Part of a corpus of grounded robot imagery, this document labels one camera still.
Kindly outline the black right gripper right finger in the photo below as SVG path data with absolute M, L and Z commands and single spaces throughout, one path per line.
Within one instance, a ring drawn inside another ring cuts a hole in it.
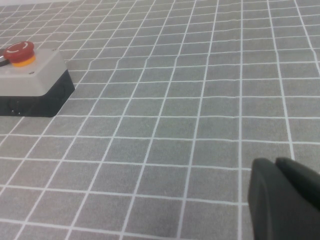
M 276 209 L 280 213 L 320 212 L 320 174 L 287 157 L 278 157 Z

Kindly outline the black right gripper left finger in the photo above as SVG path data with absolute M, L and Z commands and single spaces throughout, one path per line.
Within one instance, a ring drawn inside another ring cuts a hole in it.
M 276 191 L 280 171 L 276 161 L 256 158 L 251 167 L 248 205 L 256 240 L 318 240 L 320 212 L 281 213 L 277 211 Z

